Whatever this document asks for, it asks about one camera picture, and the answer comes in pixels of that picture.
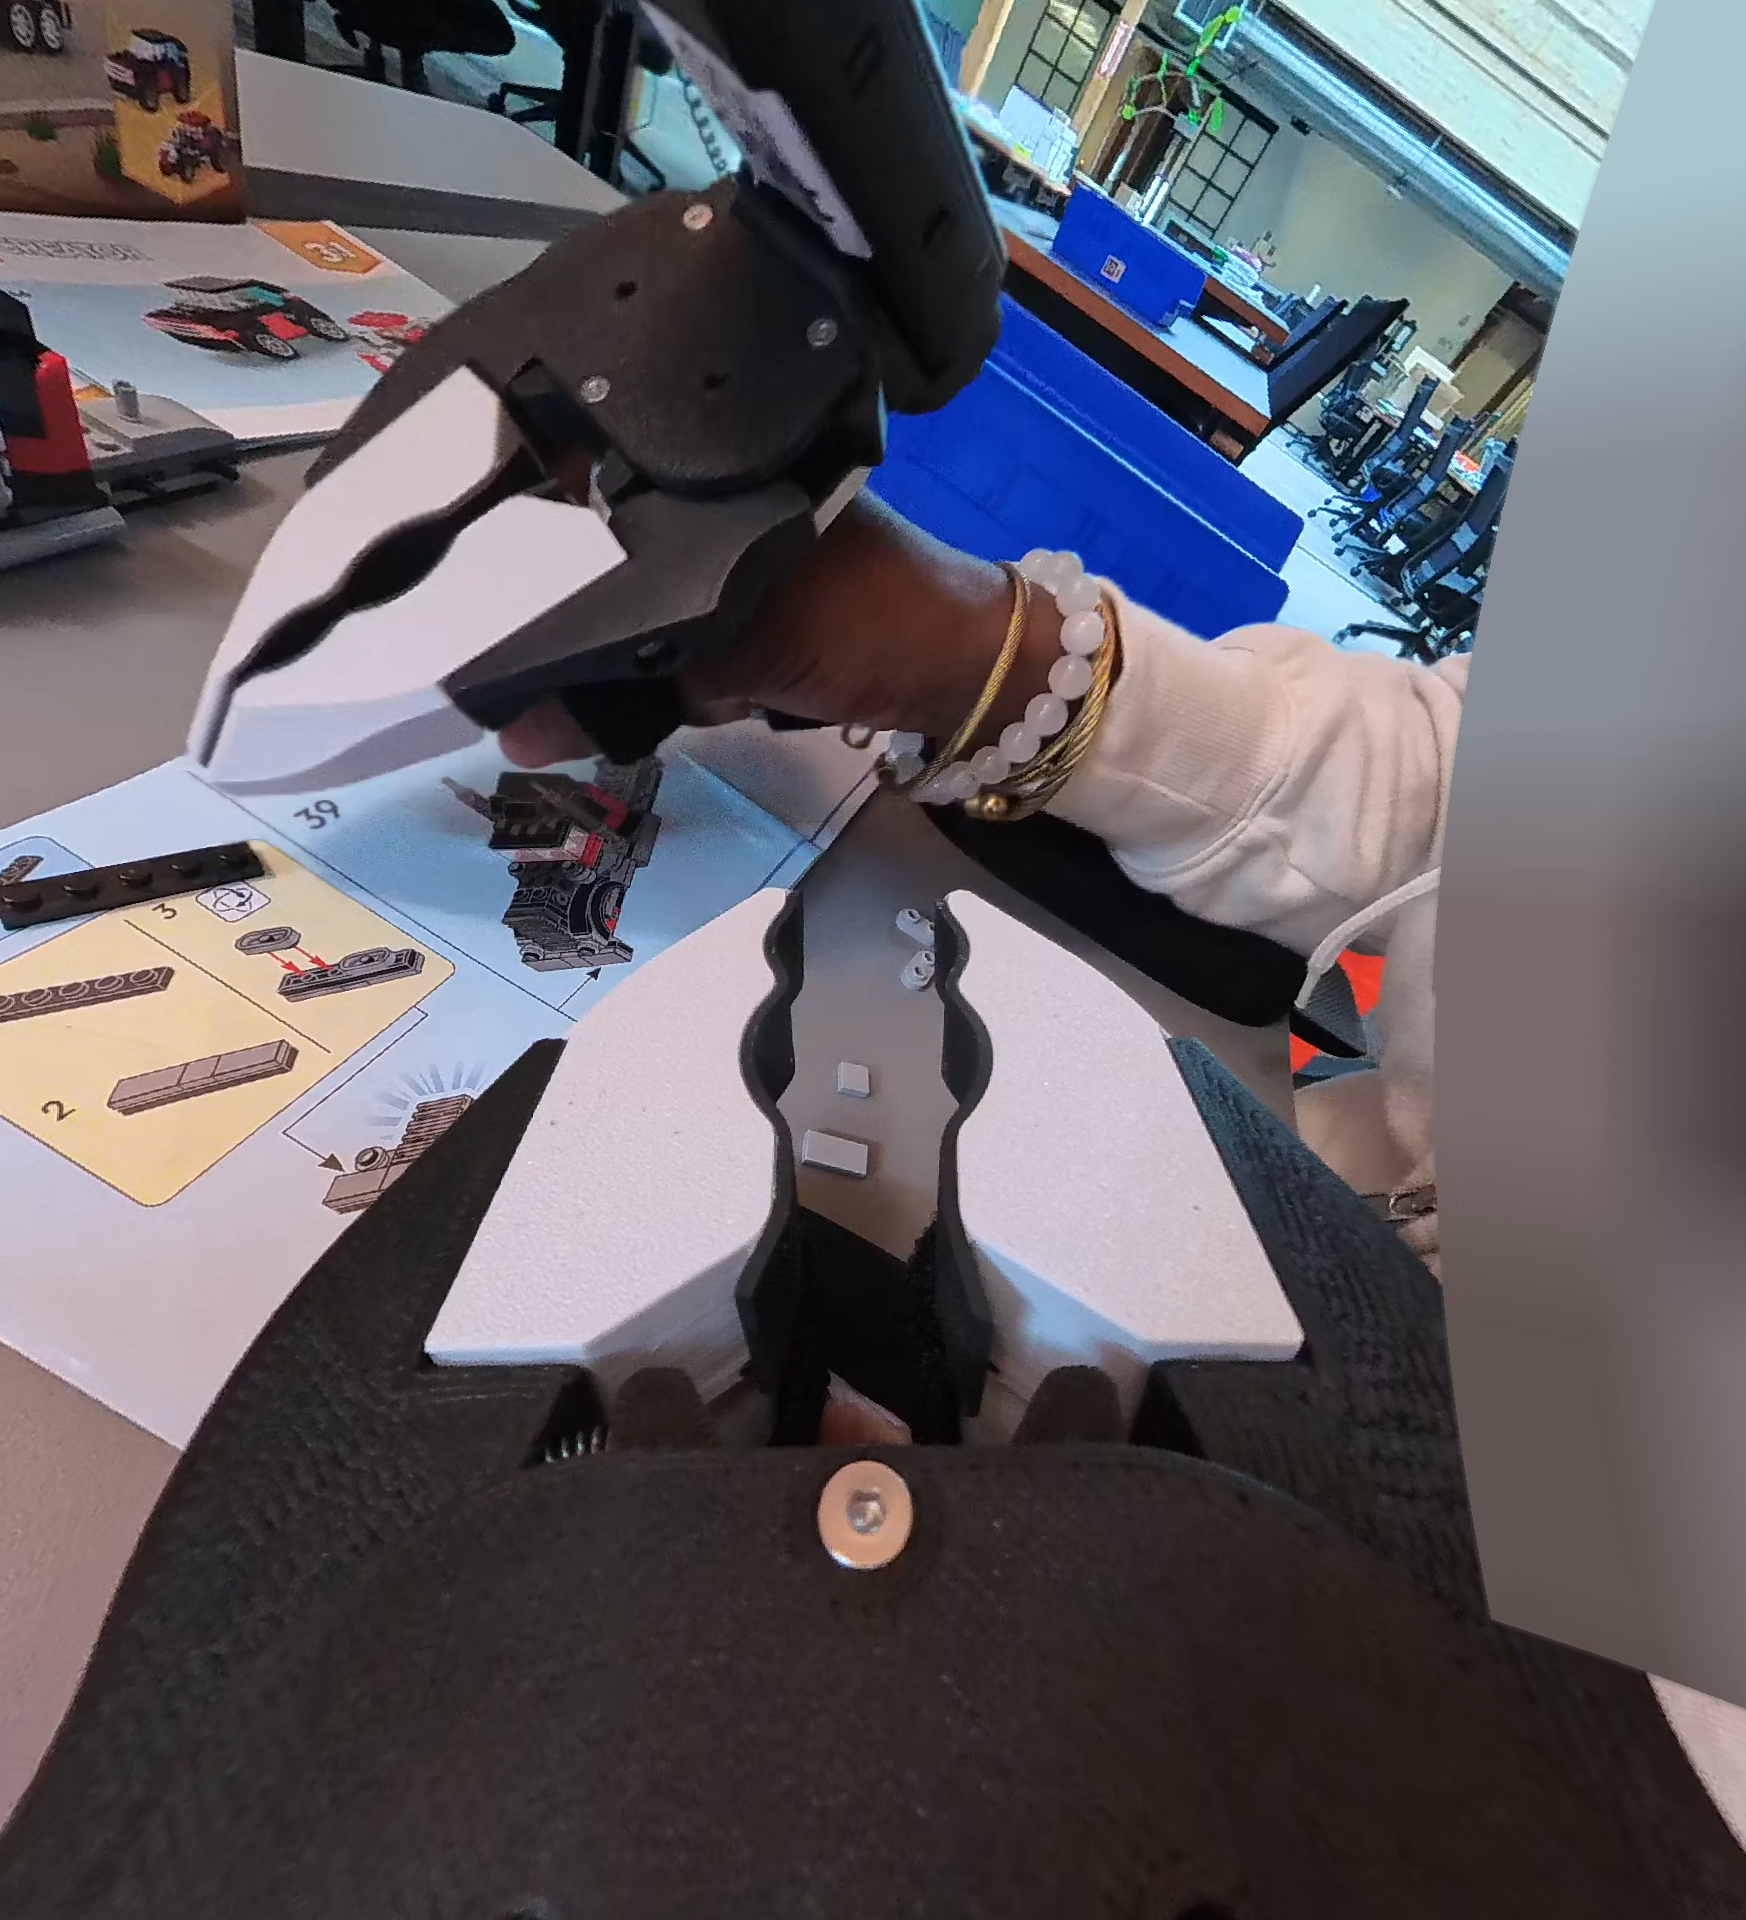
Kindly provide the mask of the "long brown office desk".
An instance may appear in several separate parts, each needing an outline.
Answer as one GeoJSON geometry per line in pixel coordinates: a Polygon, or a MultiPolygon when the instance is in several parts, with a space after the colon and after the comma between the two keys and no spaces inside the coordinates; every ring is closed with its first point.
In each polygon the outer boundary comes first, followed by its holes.
{"type": "Polygon", "coordinates": [[[1269,375],[1196,320],[1151,328],[1049,257],[1049,248],[1004,228],[1004,295],[1088,358],[1117,375],[1222,460],[1242,467],[1272,431],[1269,375]]]}

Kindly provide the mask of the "green potted plant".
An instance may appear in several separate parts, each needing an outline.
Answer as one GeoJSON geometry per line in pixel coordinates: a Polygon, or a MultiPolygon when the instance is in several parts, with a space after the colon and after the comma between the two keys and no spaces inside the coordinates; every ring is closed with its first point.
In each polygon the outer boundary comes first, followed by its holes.
{"type": "Polygon", "coordinates": [[[1216,85],[1204,76],[1204,59],[1242,14],[1242,3],[1225,5],[1196,28],[1187,52],[1158,52],[1153,68],[1142,68],[1126,83],[1120,105],[1124,144],[1117,163],[1117,186],[1140,188],[1178,123],[1193,128],[1187,139],[1223,130],[1223,103],[1216,85]]]}

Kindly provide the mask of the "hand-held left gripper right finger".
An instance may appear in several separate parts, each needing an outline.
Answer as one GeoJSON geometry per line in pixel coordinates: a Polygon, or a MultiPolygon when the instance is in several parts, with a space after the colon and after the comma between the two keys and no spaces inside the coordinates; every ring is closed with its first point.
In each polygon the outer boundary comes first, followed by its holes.
{"type": "Polygon", "coordinates": [[[939,902],[939,1312],[966,1426],[1010,1439],[1057,1368],[1098,1368],[1117,1430],[1167,1361],[1285,1363],[1301,1323],[1169,1036],[981,893],[939,902]]]}

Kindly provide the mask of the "long black lego plate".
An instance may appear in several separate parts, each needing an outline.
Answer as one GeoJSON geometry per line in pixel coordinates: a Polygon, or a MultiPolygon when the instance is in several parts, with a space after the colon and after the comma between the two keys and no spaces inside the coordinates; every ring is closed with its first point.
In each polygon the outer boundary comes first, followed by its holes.
{"type": "Polygon", "coordinates": [[[12,873],[0,879],[0,924],[59,924],[141,904],[246,882],[266,871],[261,852],[244,841],[147,855],[67,873],[12,873]]]}

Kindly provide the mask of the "closed lego instruction booklet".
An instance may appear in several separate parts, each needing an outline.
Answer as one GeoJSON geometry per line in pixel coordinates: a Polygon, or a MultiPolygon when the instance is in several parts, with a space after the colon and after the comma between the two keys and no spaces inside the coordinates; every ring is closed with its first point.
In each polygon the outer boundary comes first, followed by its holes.
{"type": "Polygon", "coordinates": [[[330,222],[0,210],[0,289],[83,393],[127,382],[244,444],[328,440],[453,308],[330,222]]]}

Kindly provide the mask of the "lego instruction booklet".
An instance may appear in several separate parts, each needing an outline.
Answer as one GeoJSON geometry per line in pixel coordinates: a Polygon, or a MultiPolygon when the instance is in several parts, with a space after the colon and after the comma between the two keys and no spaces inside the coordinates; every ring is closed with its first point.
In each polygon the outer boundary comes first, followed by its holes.
{"type": "Polygon", "coordinates": [[[83,393],[127,382],[244,444],[328,440],[453,308],[330,222],[0,210],[0,289],[83,393]]]}
{"type": "Polygon", "coordinates": [[[690,730],[562,770],[582,826],[525,886],[471,746],[230,795],[183,759],[0,832],[0,879],[244,841],[266,871],[0,924],[0,1341],[172,1446],[319,1254],[529,1044],[761,886],[870,790],[816,734],[690,730]]]}

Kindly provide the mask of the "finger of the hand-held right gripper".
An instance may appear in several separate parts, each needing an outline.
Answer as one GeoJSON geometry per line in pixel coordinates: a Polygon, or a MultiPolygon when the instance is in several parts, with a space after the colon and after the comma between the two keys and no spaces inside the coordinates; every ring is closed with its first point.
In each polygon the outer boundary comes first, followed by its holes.
{"type": "Polygon", "coordinates": [[[288,616],[324,603],[388,538],[467,502],[498,473],[513,431],[498,393],[462,366],[400,407],[308,483],[250,572],[192,712],[188,750],[212,754],[235,685],[288,616]]]}
{"type": "Polygon", "coordinates": [[[341,618],[297,659],[228,685],[208,725],[223,790],[312,790],[473,745],[444,685],[567,603],[625,549],[587,507],[511,496],[475,518],[400,594],[341,618]]]}

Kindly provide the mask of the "thin gold bangle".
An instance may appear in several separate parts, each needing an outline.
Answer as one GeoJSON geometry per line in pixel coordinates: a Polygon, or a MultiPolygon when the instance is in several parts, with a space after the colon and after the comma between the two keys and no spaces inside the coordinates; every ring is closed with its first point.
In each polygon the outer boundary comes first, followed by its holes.
{"type": "Polygon", "coordinates": [[[950,739],[942,743],[942,750],[935,759],[935,772],[946,772],[950,763],[966,755],[968,746],[971,746],[977,735],[984,728],[984,719],[995,703],[1000,697],[1004,683],[1010,681],[1011,670],[1017,661],[1026,625],[1029,623],[1029,580],[1026,580],[1020,563],[1004,563],[1004,570],[1011,580],[1013,599],[1000,652],[990,665],[984,685],[975,705],[961,719],[959,728],[950,734],[950,739]]]}

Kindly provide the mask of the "twisted gold bangle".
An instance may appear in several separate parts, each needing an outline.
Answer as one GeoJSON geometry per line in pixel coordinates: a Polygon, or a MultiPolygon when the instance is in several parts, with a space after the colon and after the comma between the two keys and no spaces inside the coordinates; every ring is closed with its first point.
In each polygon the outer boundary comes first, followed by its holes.
{"type": "Polygon", "coordinates": [[[1048,692],[1064,706],[1058,730],[1039,730],[1033,721],[1020,721],[1024,730],[1035,730],[1035,754],[1006,766],[1000,775],[975,774],[979,784],[959,801],[966,817],[981,822],[1010,822],[1042,812],[1057,793],[1080,772],[1086,754],[1100,730],[1107,712],[1122,663],[1122,632],[1117,605],[1104,590],[1093,607],[1068,614],[1084,618],[1100,636],[1091,654],[1062,648],[1053,672],[1064,683],[1075,683],[1077,674],[1064,670],[1069,661],[1089,665],[1089,677],[1077,694],[1064,692],[1049,677],[1048,692]]]}

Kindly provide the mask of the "blue plastic bin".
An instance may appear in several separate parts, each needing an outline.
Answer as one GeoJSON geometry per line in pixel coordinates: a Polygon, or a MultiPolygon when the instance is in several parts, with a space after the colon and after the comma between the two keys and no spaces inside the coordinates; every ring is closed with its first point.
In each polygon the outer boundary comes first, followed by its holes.
{"type": "Polygon", "coordinates": [[[981,375],[935,413],[890,415],[866,489],[979,558],[1069,549],[1193,636],[1278,621],[1301,532],[1289,505],[1010,297],[981,375]]]}

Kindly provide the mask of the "yellow lego set box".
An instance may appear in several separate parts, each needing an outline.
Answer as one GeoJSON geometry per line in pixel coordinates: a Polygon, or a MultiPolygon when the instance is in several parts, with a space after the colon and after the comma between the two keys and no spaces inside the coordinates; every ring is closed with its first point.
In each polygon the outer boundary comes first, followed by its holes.
{"type": "Polygon", "coordinates": [[[239,222],[235,7],[0,1],[0,210],[239,222]]]}

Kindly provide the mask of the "row of black office chairs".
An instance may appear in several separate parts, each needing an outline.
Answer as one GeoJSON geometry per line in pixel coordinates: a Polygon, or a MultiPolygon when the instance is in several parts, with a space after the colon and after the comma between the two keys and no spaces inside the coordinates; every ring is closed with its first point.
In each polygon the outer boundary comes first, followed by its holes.
{"type": "Polygon", "coordinates": [[[1468,650],[1515,454],[1501,416],[1472,413],[1398,322],[1320,395],[1298,451],[1325,483],[1305,512],[1311,551],[1372,603],[1338,638],[1421,658],[1468,650]]]}

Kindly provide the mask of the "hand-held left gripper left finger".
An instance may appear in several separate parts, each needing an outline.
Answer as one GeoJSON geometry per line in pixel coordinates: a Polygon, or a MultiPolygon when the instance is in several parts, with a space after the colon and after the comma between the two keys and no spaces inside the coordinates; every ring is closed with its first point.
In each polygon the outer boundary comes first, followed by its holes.
{"type": "Polygon", "coordinates": [[[647,1365],[716,1399],[785,1363],[797,897],[741,899],[567,1036],[435,1312],[442,1366],[647,1365]]]}

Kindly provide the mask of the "black quilted pad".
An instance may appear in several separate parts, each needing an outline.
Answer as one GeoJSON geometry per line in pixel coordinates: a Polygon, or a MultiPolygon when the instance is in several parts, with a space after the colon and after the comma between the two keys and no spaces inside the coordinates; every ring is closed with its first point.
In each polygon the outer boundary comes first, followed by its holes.
{"type": "Polygon", "coordinates": [[[1140,886],[1091,832],[1046,812],[984,822],[952,803],[926,806],[924,815],[1029,904],[1222,1020],[1274,1026],[1292,1013],[1307,973],[1300,953],[1262,933],[1214,924],[1140,886]]]}

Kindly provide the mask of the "person's right hand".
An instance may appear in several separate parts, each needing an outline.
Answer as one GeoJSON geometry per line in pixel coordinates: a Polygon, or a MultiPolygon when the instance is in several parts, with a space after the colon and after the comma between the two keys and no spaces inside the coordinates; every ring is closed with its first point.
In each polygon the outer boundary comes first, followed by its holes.
{"type": "Polygon", "coordinates": [[[946,743],[979,703],[1015,609],[1008,570],[861,493],[765,592],[752,625],[674,679],[676,728],[763,712],[946,743]]]}

